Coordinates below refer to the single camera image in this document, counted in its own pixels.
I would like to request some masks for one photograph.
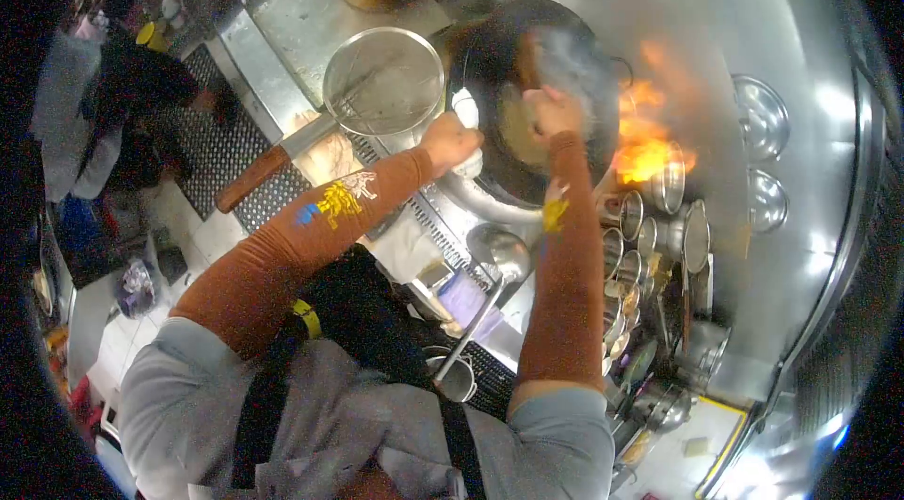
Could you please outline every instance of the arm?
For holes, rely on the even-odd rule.
[[[549,147],[550,187],[531,324],[509,412],[563,388],[602,392],[603,248],[592,200],[577,100],[544,87],[529,90]]]
[[[290,202],[213,263],[170,315],[206,327],[244,359],[258,355],[273,340],[305,277],[482,141],[454,114],[440,116],[419,146]]]

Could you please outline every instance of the mesh strainer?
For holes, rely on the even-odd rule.
[[[369,137],[414,128],[433,114],[445,85],[439,55],[420,35],[398,27],[375,27],[354,35],[326,65],[323,103],[328,113],[259,156],[220,192],[217,208],[231,212],[279,167],[340,125]]]
[[[376,27],[340,45],[323,74],[323,102],[344,128],[375,137],[414,128],[439,102],[445,74],[423,37]]]

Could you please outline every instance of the wok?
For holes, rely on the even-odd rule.
[[[617,82],[610,57],[601,52],[593,31],[577,14],[551,0],[515,0],[496,9],[470,29],[466,46],[453,53],[450,90],[467,88],[479,113],[484,167],[476,182],[512,205],[542,206],[549,184],[546,172],[516,157],[500,132],[503,89],[512,82],[525,88],[516,70],[519,43],[526,34],[539,38],[543,61],[536,66],[541,83],[581,98],[591,178],[603,177],[618,139]],[[528,83],[533,87],[536,82]],[[446,108],[452,94],[446,94]]]

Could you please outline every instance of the wooden handle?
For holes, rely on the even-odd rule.
[[[232,212],[251,191],[264,184],[267,178],[276,174],[279,167],[291,163],[286,149],[282,145],[272,146],[266,153],[254,159],[238,178],[220,191],[217,196],[217,209],[223,213]]]

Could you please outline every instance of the black apron strap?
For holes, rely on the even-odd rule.
[[[255,467],[270,460],[288,397],[288,367],[301,342],[306,339],[304,321],[295,314],[287,316],[286,323],[267,350],[261,370],[251,381],[242,404],[232,449],[231,488],[253,489]],[[450,402],[439,392],[436,396],[452,466],[461,471],[468,497],[471,500],[485,500],[484,479],[465,407]]]
[[[253,489],[255,467],[270,460],[288,396],[288,367],[305,339],[304,321],[295,314],[288,315],[263,359],[263,366],[251,381],[232,449],[231,488]]]
[[[446,447],[452,466],[461,471],[471,500],[485,500],[484,478],[480,474],[480,460],[477,458],[477,447],[471,426],[465,417],[465,407],[439,396],[439,412],[443,417],[443,430],[446,433]]]

